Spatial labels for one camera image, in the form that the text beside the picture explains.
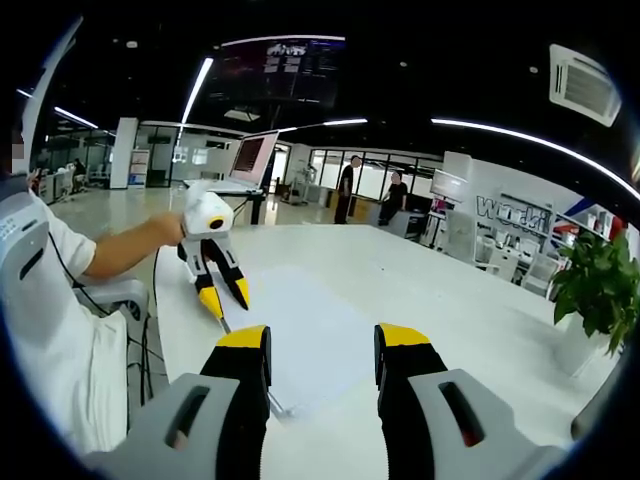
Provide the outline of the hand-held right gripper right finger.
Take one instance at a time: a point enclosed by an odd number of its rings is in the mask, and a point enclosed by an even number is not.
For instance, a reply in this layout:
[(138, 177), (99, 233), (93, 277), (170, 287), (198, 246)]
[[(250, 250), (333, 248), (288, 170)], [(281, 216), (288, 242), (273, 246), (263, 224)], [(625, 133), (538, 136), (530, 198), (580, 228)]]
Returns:
[(541, 479), (565, 455), (529, 440), (505, 401), (417, 330), (376, 325), (374, 364), (391, 479)]

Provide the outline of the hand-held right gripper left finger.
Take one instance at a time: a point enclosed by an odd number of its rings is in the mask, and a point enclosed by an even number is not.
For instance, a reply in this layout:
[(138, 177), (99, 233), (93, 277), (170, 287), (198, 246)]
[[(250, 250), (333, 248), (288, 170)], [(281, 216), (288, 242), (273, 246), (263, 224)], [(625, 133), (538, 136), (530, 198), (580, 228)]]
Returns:
[(100, 479), (257, 479), (270, 417), (271, 331), (233, 331), (198, 374), (138, 412), (125, 440), (83, 463)]

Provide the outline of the person's left hand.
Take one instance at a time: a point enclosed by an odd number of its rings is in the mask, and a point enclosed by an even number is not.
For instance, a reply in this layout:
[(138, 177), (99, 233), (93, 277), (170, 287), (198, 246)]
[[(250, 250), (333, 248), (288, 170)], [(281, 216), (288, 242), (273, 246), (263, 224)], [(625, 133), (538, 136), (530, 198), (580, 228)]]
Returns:
[(183, 214), (165, 212), (149, 218), (146, 229), (156, 247), (177, 246), (185, 238)]

